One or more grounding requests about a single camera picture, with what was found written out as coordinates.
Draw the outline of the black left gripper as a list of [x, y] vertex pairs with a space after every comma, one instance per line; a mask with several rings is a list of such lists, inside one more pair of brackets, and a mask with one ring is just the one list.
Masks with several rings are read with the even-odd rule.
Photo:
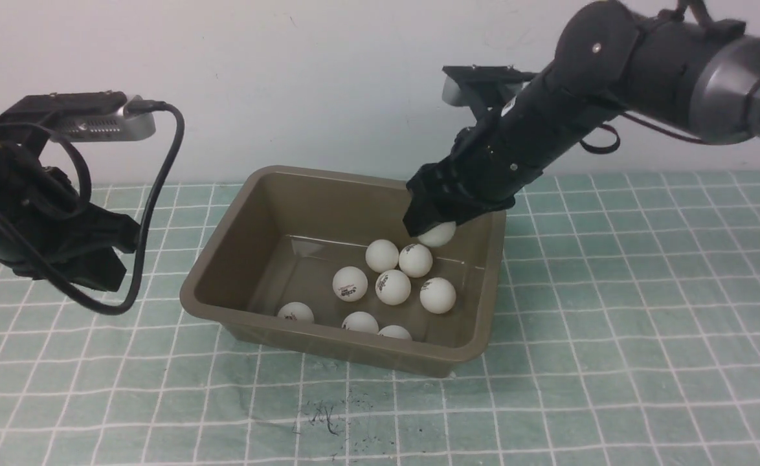
[[[16, 124], [0, 124], [0, 218], [69, 282], [117, 291], [126, 275], [118, 254], [135, 252], [139, 224], [92, 203], [87, 163], [66, 136], [32, 123], [24, 128], [30, 133], [18, 141], [11, 139]], [[40, 163], [49, 139], [69, 154], [79, 177], [77, 188], [60, 169]]]

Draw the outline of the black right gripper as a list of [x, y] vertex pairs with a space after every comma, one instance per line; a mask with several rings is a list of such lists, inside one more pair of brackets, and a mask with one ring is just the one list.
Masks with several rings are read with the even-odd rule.
[[403, 216], [408, 235], [510, 209], [517, 192], [619, 114], [613, 101], [572, 94], [548, 77], [534, 77], [504, 107], [480, 119], [448, 156], [410, 178]]

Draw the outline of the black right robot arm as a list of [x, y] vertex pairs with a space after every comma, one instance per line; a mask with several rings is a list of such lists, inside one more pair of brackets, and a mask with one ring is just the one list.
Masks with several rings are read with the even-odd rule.
[[444, 67], [446, 104], [471, 109], [451, 151], [407, 182], [410, 237], [510, 209], [515, 195], [593, 130], [625, 117], [703, 146], [760, 138], [760, 36], [744, 21], [713, 20], [702, 1], [654, 17], [597, 1], [570, 18], [541, 71], [513, 66]]

